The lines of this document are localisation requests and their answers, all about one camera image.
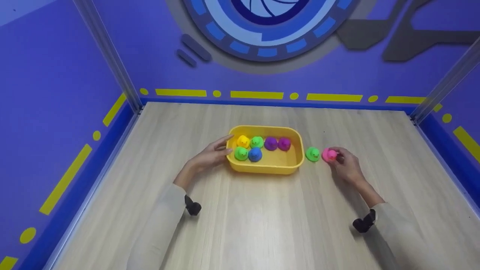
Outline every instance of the circular wall graphic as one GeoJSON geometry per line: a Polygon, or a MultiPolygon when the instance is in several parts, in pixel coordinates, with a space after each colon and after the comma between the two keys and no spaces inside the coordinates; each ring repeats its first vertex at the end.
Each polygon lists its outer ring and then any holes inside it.
{"type": "Polygon", "coordinates": [[[322,43],[358,0],[183,0],[208,40],[250,61],[295,57],[322,43]]]}

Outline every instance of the yellow stripe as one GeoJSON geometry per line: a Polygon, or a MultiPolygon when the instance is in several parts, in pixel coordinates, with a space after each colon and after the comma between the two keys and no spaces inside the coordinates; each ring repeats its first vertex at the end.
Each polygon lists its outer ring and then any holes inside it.
{"type": "Polygon", "coordinates": [[[73,180],[73,178],[75,177],[78,170],[81,168],[91,151],[92,148],[88,144],[86,144],[84,148],[82,148],[80,153],[78,153],[78,156],[75,158],[75,160],[72,162],[70,167],[63,175],[63,177],[58,182],[57,186],[53,189],[52,193],[50,193],[46,201],[43,203],[42,207],[40,208],[40,213],[46,215],[50,214],[50,212],[60,200],[61,196],[63,195],[68,185],[73,180]]]}
{"type": "Polygon", "coordinates": [[[389,96],[387,100],[385,100],[385,103],[420,104],[424,100],[424,97],[389,96]]]}
{"type": "Polygon", "coordinates": [[[230,91],[231,98],[283,99],[282,92],[230,91]]]}
{"type": "Polygon", "coordinates": [[[155,89],[157,96],[177,96],[177,97],[206,97],[205,90],[190,89],[155,89]]]}
{"type": "Polygon", "coordinates": [[[316,101],[347,101],[360,102],[363,95],[344,95],[344,94],[313,94],[307,95],[307,100],[316,101]]]}
{"type": "Polygon", "coordinates": [[[433,108],[433,111],[434,111],[434,112],[438,112],[442,107],[443,107],[443,106],[442,106],[440,103],[438,103],[438,104],[435,105],[435,107],[433,108]]]}
{"type": "Polygon", "coordinates": [[[125,94],[122,93],[120,97],[117,99],[117,101],[115,101],[115,104],[113,104],[112,108],[108,111],[107,115],[103,119],[103,124],[105,126],[110,125],[113,118],[115,118],[115,115],[117,115],[117,112],[119,112],[121,106],[123,105],[126,99],[127,97],[125,96],[125,94]]]}
{"type": "Polygon", "coordinates": [[[465,146],[465,148],[472,154],[472,156],[480,163],[480,146],[468,134],[462,126],[459,126],[453,131],[457,139],[465,146]]]}
{"type": "Polygon", "coordinates": [[[3,260],[0,262],[0,270],[12,270],[17,261],[18,258],[5,256],[5,258],[3,258],[3,260]]]}

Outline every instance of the person's left hand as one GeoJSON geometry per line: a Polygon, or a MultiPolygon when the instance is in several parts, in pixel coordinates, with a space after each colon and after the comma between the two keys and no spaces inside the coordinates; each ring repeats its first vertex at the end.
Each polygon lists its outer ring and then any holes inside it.
{"type": "Polygon", "coordinates": [[[232,152],[232,149],[226,148],[227,141],[233,135],[227,135],[207,145],[207,147],[193,157],[189,162],[197,172],[205,169],[215,167],[227,160],[227,155],[232,152]]]}

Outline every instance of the yellow plastic tub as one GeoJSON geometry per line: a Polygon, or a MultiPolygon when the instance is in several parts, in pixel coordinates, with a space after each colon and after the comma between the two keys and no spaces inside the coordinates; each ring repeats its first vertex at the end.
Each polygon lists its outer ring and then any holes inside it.
{"type": "Polygon", "coordinates": [[[232,169],[238,172],[292,174],[305,159],[303,142],[300,134],[292,128],[280,126],[239,125],[232,128],[230,134],[234,134],[235,136],[227,142],[227,147],[232,148],[234,151],[237,147],[237,139],[241,135],[245,135],[249,139],[254,136],[261,136],[264,140],[268,136],[272,136],[277,140],[280,137],[286,137],[291,141],[290,149],[286,152],[280,149],[268,151],[263,147],[263,157],[258,162],[237,160],[232,152],[227,156],[227,159],[230,162],[232,169]]]}

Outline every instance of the white sleeve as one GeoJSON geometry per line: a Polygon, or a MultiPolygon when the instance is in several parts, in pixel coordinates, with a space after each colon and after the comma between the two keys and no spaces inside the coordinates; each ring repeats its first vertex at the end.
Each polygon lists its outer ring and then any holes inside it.
{"type": "Polygon", "coordinates": [[[158,270],[185,210],[185,191],[171,184],[156,203],[127,261],[127,270],[158,270]]]}
{"type": "Polygon", "coordinates": [[[444,260],[435,256],[415,226],[388,203],[377,204],[375,210],[380,235],[387,242],[397,264],[403,270],[447,270],[444,260]]]}

